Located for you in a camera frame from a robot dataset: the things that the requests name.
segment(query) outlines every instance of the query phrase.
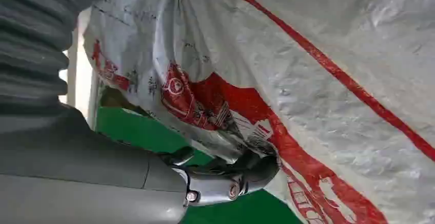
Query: crumpled plastic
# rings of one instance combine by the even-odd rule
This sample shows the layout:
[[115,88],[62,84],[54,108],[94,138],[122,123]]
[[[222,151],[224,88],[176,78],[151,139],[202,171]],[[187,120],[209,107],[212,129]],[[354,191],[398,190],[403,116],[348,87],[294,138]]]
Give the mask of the crumpled plastic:
[[104,0],[108,84],[227,161],[278,153],[303,223],[435,223],[435,0]]

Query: green wall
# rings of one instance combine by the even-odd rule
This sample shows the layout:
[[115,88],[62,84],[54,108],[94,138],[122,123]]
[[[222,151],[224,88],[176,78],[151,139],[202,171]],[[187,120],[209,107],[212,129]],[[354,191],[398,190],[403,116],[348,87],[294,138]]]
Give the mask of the green wall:
[[[96,130],[112,139],[122,139],[155,152],[173,152],[187,144],[184,138],[157,121],[120,108],[99,108]],[[210,157],[196,151],[191,163],[200,165],[209,160]],[[300,223],[284,203],[266,191],[259,191],[231,203],[191,207],[182,224],[255,224],[271,220],[285,224]]]

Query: red printed logo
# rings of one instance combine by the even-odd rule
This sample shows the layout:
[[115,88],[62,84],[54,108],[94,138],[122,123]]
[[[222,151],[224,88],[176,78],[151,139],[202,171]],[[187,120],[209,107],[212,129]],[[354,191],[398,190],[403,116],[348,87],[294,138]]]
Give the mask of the red printed logo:
[[94,43],[94,51],[92,53],[91,59],[94,60],[98,74],[102,78],[114,85],[117,85],[124,91],[128,90],[130,80],[126,77],[116,74],[118,67],[103,55],[101,52],[100,41],[98,39]]
[[[274,144],[291,167],[283,166],[283,171],[288,176],[291,199],[307,223],[387,223],[367,198],[299,146],[256,89],[235,87],[215,73],[192,83],[185,72],[171,65],[162,102],[186,123],[215,130],[226,117],[236,124],[243,139]],[[198,106],[202,111],[195,114]]]

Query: bolt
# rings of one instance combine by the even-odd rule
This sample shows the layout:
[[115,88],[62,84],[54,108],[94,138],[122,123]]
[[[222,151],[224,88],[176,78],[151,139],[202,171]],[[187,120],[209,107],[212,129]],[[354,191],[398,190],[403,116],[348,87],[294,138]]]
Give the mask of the bolt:
[[231,186],[231,188],[230,188],[230,193],[229,193],[230,199],[231,200],[235,200],[239,196],[239,193],[240,193],[240,187],[239,187],[239,185],[238,184],[233,184]]
[[188,192],[187,195],[186,195],[186,199],[189,202],[195,202],[197,198],[198,198],[198,193],[197,192]]

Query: plastic tarp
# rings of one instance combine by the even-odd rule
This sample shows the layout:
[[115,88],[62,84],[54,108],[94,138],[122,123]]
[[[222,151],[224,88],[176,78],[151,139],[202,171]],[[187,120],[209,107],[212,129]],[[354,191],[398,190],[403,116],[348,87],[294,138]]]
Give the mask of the plastic tarp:
[[435,0],[105,0],[85,47],[193,146],[278,152],[303,223],[435,223]]

